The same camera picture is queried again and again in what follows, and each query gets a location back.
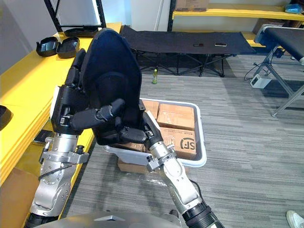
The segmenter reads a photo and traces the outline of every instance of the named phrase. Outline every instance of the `plastic bottle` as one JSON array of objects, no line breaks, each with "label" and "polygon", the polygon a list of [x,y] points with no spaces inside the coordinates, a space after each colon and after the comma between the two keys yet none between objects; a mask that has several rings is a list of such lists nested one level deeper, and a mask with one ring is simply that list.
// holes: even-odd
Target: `plastic bottle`
[{"label": "plastic bottle", "polygon": [[152,84],[157,83],[157,69],[154,69]]}]

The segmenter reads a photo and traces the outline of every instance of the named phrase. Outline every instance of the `shoe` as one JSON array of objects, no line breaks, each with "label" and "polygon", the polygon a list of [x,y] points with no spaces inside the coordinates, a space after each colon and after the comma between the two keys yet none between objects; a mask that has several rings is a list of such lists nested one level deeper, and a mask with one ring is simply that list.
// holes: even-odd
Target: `shoe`
[{"label": "shoe", "polygon": [[304,218],[299,216],[293,210],[287,211],[286,219],[291,228],[304,228]]}]

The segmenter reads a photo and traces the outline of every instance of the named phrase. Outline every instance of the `black massage table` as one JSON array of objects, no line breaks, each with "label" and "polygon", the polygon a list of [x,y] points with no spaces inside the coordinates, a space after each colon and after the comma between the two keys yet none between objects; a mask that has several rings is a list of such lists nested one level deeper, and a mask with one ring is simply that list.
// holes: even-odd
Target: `black massage table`
[{"label": "black massage table", "polygon": [[272,114],[273,117],[276,117],[278,112],[286,109],[293,101],[297,99],[304,99],[304,95],[302,95],[304,93],[304,85],[296,92],[294,92],[274,70],[271,65],[271,59],[276,49],[281,46],[302,65],[304,65],[304,29],[264,25],[256,35],[255,42],[266,45],[268,48],[271,48],[271,51],[266,56],[264,61],[259,65],[259,68],[254,73],[254,76],[257,75],[263,69],[263,67],[267,67],[272,75],[278,80],[281,86],[289,94],[289,99],[284,104],[282,104],[275,113]]},{"label": "black massage table", "polygon": [[[200,76],[204,68],[208,68],[220,76],[223,73],[223,59],[244,54],[255,53],[240,32],[158,32],[158,31],[135,31],[128,26],[124,26],[121,35],[130,44],[136,56],[140,55],[153,62],[154,67],[163,67],[175,75],[182,75],[194,69],[200,69]],[[156,60],[151,59],[146,53],[155,53]],[[160,53],[175,53],[177,56],[176,72],[159,62]],[[206,55],[204,62],[200,61],[196,55]],[[179,72],[179,57],[185,55],[196,61],[198,66]],[[212,68],[210,64],[215,61],[222,61],[222,72]]]}]

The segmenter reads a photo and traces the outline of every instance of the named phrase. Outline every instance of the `yellow table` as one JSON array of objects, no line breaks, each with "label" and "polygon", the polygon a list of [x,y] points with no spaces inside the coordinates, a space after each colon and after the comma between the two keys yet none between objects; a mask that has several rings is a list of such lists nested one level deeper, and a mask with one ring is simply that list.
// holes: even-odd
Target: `yellow table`
[{"label": "yellow table", "polygon": [[[107,23],[108,28],[117,32],[121,25],[120,22]],[[80,48],[87,50],[91,40],[80,38]],[[73,58],[40,57],[32,51],[0,76],[0,103],[13,114],[12,120],[0,131],[0,185],[49,118],[54,88],[64,83],[72,62]],[[93,138],[92,130],[85,130],[78,144],[84,145],[87,151]],[[73,183],[80,167],[78,165]]]}]

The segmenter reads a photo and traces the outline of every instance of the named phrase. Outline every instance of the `white plastic tray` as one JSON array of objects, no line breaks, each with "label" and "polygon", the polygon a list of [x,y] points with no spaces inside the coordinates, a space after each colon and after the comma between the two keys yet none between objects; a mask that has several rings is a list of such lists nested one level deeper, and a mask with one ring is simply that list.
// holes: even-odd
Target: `white plastic tray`
[{"label": "white plastic tray", "polygon": [[[196,157],[194,160],[181,159],[179,160],[185,165],[190,167],[201,167],[205,165],[207,161],[204,133],[201,124],[200,109],[196,104],[188,102],[178,102],[178,101],[163,101],[163,100],[154,100],[154,99],[142,99],[148,101],[158,101],[160,104],[170,104],[170,105],[179,105],[191,107],[194,109],[194,132],[195,132],[195,141],[196,141]],[[147,165],[147,157],[149,153],[119,149],[111,146],[103,146],[103,148],[109,153],[115,153],[123,162],[132,163],[138,165]]]}]

